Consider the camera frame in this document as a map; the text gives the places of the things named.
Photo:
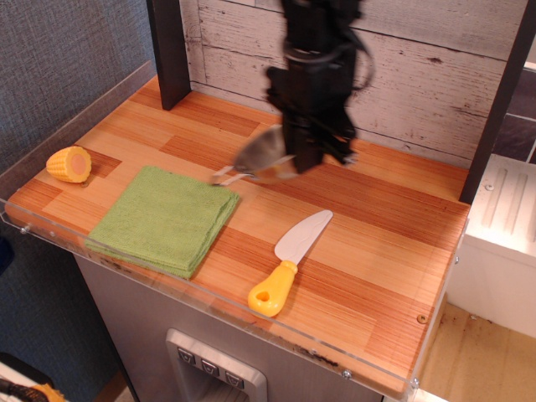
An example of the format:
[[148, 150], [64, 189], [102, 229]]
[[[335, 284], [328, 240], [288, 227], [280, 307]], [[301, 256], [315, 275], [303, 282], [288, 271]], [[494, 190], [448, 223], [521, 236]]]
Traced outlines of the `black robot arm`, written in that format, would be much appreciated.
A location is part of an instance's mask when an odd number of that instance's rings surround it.
[[282, 114], [287, 154], [299, 173], [325, 155], [341, 164], [354, 160], [356, 131], [345, 105], [354, 90], [363, 45], [350, 25], [359, 18], [357, 1], [284, 1], [284, 69], [270, 67], [269, 102]]

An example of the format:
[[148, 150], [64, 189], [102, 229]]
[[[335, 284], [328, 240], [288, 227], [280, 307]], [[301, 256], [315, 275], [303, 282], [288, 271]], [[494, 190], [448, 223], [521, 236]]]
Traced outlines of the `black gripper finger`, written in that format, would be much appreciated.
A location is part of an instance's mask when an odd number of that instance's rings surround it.
[[307, 121], [299, 114], [284, 112], [282, 115], [282, 131], [286, 146], [286, 153], [293, 155], [296, 162], [303, 162], [305, 146], [303, 134], [307, 128]]
[[295, 165], [299, 173], [322, 163], [325, 154], [332, 154], [332, 136], [319, 127], [298, 127], [295, 130]]

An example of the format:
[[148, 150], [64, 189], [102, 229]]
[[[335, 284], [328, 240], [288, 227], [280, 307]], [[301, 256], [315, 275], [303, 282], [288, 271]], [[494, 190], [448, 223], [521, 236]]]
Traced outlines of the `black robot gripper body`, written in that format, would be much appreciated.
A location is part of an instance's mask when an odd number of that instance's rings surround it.
[[268, 100], [282, 115], [299, 114], [307, 128], [319, 127], [332, 136], [332, 154], [342, 165], [356, 161], [351, 142], [356, 137], [353, 123], [345, 111], [353, 90], [355, 55], [347, 54], [327, 61], [288, 59], [286, 69], [270, 67]]

